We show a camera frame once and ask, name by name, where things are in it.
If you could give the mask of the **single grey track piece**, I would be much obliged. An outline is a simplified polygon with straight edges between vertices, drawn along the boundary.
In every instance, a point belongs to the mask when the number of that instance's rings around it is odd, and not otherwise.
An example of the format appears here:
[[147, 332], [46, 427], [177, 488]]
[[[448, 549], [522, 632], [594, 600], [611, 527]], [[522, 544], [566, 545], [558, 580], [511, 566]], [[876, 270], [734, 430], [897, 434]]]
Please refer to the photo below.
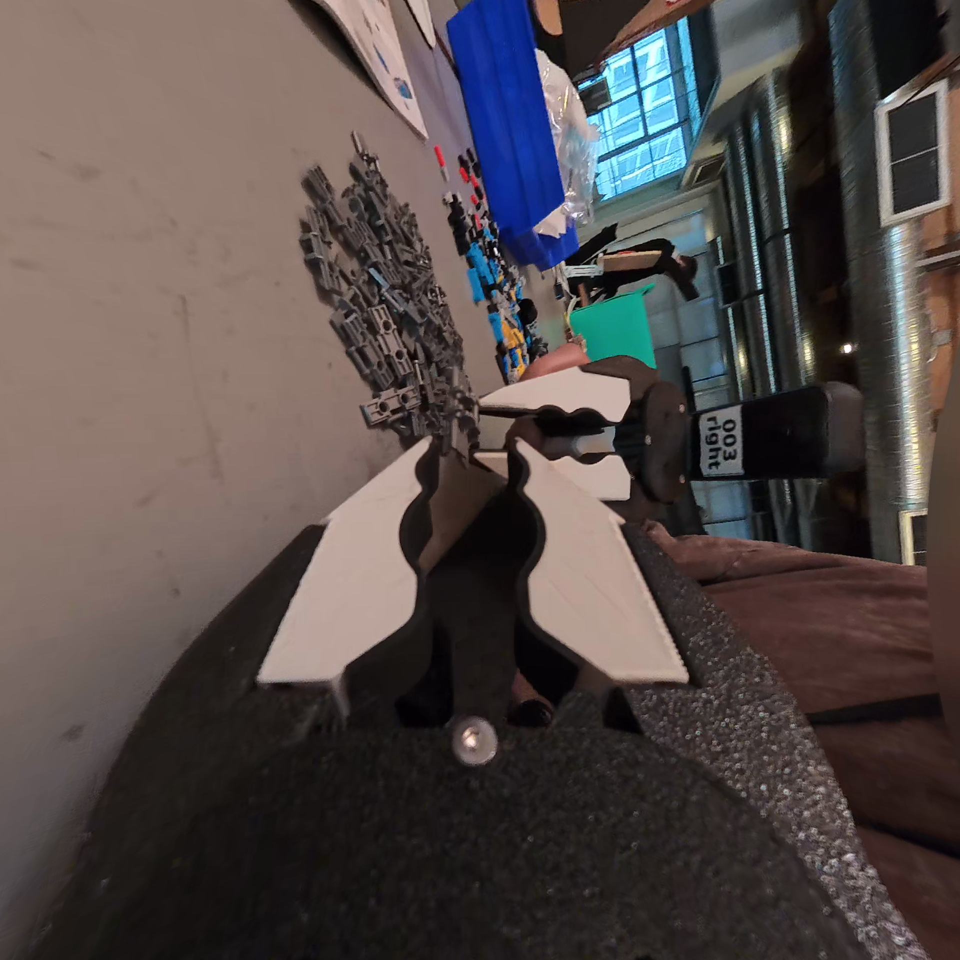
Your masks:
[[478, 403], [465, 390], [452, 390], [442, 410], [442, 450], [444, 455], [456, 454], [462, 462], [469, 462], [479, 449], [481, 427]]

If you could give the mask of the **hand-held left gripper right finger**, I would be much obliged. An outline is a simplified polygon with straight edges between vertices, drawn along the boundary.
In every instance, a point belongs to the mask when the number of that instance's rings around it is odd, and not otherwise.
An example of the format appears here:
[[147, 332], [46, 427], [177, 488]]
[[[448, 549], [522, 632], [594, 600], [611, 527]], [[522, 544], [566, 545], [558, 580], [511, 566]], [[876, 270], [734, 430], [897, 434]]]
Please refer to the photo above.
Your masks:
[[526, 576], [533, 626], [618, 686], [687, 685], [622, 518], [525, 440], [511, 453], [521, 467], [517, 491], [543, 534]]

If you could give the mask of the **silver ventilation duct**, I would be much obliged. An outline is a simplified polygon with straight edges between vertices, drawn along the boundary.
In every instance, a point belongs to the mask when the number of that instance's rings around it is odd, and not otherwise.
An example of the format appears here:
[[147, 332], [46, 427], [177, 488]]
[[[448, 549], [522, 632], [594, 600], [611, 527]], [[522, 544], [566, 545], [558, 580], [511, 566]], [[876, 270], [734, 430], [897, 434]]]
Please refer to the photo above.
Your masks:
[[[929, 317], [916, 265], [919, 228], [882, 224], [880, 71], [868, 2], [831, 2], [826, 15], [832, 77], [833, 130], [844, 219], [847, 303], [856, 356], [873, 558], [916, 563], [913, 522], [927, 516], [933, 431], [930, 427]], [[767, 314], [786, 346], [781, 386], [810, 381], [803, 316], [798, 311], [790, 246], [786, 161], [793, 128], [781, 72], [747, 88], [747, 118], [726, 134], [738, 265], [743, 283], [759, 281], [761, 331]]]

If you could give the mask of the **white vent grille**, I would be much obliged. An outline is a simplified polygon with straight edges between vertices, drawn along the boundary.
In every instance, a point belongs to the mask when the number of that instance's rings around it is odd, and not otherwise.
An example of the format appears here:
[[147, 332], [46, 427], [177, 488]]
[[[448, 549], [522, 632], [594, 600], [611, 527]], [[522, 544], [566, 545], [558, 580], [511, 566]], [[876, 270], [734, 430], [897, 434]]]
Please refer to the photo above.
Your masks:
[[942, 210], [952, 197], [950, 82], [906, 84], [873, 112], [883, 229]]

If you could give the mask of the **scattered black and red pins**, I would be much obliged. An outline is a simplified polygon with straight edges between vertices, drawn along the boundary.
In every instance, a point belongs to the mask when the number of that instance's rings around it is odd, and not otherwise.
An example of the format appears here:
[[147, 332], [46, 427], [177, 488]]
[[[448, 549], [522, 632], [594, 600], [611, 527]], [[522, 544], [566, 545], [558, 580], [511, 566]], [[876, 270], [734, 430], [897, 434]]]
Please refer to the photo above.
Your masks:
[[468, 150], [448, 160], [438, 143], [433, 145], [432, 152], [445, 186], [441, 202], [448, 212], [462, 212], [477, 230], [482, 230], [489, 224], [489, 206], [474, 155]]

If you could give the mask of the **clear plastic bags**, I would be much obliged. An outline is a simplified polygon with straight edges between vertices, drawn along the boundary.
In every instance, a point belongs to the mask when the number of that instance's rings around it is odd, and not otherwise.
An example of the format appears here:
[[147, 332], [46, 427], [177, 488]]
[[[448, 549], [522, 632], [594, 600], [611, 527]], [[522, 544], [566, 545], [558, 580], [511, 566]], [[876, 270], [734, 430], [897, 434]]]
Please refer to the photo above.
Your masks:
[[559, 238], [568, 228], [587, 224], [594, 217], [600, 132], [597, 126], [589, 122], [579, 91], [567, 72], [540, 49], [535, 50], [535, 56], [564, 189], [564, 201], [541, 220], [534, 231]]

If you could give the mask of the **open instruction booklet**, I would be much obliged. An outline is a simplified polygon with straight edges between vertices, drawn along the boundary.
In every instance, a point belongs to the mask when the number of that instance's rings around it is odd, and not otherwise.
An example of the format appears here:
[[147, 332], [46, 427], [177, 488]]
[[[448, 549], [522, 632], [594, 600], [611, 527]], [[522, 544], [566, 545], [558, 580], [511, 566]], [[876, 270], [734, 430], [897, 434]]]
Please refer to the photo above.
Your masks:
[[379, 93], [420, 140], [428, 130], [388, 1], [314, 1], [332, 19]]

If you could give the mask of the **grey desk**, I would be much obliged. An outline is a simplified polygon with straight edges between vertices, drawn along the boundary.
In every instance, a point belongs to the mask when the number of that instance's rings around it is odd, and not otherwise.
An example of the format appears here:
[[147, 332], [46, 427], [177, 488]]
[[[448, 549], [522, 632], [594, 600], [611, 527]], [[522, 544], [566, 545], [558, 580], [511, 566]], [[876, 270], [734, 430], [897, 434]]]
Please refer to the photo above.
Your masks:
[[500, 384], [433, 152], [471, 143], [461, 90], [390, 6], [425, 141], [309, 2], [2, 2], [2, 958], [180, 655], [400, 453], [298, 243], [304, 170], [342, 188], [352, 133]]

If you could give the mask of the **heap of mixed coloured bricks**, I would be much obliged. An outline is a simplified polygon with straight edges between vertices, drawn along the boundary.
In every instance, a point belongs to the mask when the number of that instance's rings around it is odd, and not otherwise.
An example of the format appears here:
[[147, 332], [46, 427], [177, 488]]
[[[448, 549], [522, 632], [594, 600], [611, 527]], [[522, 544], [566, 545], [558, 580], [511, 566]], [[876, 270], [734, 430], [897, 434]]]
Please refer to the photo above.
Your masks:
[[497, 224], [475, 195], [468, 201], [453, 191], [444, 194], [458, 255], [475, 305], [484, 306], [494, 340], [498, 371], [504, 385], [518, 382], [532, 361], [548, 353], [539, 329], [539, 312], [523, 293], [520, 269], [507, 256]]

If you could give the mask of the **large paned window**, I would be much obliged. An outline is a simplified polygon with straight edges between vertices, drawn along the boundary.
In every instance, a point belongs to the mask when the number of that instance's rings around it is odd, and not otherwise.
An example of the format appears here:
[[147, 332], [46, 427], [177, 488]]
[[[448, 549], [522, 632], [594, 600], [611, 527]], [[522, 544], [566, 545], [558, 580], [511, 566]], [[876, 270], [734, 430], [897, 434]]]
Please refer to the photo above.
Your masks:
[[610, 103], [592, 118], [600, 133], [599, 199], [612, 201], [681, 174], [700, 116], [688, 21], [614, 54], [601, 77]]

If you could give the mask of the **blue plastic bin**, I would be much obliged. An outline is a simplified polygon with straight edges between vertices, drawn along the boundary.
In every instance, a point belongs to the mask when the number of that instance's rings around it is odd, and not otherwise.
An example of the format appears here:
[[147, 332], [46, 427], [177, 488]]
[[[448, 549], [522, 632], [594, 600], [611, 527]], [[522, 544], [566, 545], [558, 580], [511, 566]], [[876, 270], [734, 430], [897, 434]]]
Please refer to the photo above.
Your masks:
[[447, 32], [492, 219], [519, 265], [550, 271], [579, 241], [536, 232], [566, 194], [527, 4], [469, 2]]

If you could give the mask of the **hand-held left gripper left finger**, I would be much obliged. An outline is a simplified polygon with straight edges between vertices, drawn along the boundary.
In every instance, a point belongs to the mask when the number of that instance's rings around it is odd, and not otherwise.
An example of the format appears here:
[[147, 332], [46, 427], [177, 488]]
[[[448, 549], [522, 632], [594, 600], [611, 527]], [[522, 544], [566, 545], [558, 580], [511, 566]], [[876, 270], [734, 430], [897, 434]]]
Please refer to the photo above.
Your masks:
[[440, 446], [423, 438], [332, 510], [256, 675], [260, 687], [372, 691], [430, 662], [424, 575]]

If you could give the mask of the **person's right hand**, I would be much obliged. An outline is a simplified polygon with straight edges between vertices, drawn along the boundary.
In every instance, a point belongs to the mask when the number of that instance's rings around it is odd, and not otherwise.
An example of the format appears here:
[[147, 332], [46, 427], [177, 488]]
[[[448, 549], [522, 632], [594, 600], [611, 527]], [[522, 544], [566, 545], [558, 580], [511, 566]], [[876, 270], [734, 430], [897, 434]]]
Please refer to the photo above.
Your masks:
[[591, 363], [590, 357], [577, 342], [565, 342], [557, 348], [538, 356], [532, 360], [522, 377], [521, 382], [535, 378], [543, 378], [567, 369], [576, 369]]

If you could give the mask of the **pile of grey track links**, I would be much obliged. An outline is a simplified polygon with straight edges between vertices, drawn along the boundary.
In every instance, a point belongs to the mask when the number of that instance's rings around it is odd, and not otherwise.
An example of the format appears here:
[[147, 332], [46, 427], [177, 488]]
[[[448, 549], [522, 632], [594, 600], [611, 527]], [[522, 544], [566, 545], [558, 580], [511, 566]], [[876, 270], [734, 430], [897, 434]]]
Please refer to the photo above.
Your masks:
[[448, 394], [459, 389], [477, 401], [463, 339], [415, 213], [392, 193], [364, 138], [356, 131], [350, 137], [347, 186], [337, 190], [318, 164], [301, 179], [303, 263], [318, 297], [331, 306], [329, 324], [346, 358], [370, 392], [360, 407], [366, 428], [394, 433], [406, 449], [436, 439], [445, 455]]

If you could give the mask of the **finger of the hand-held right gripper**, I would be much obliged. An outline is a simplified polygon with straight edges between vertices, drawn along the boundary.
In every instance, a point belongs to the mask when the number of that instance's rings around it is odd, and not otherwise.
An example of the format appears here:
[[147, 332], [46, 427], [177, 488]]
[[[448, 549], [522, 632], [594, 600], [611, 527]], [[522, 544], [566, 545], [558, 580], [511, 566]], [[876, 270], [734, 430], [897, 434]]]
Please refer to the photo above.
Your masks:
[[501, 387], [478, 406], [483, 415], [531, 421], [546, 436], [576, 436], [620, 424], [632, 402], [628, 379], [573, 366]]
[[[539, 455], [552, 464], [555, 474], [603, 501], [627, 501], [633, 483], [630, 471], [615, 450], [615, 434], [545, 436], [537, 445]], [[480, 468], [522, 488], [522, 466], [510, 466], [507, 449], [479, 450], [472, 461]]]

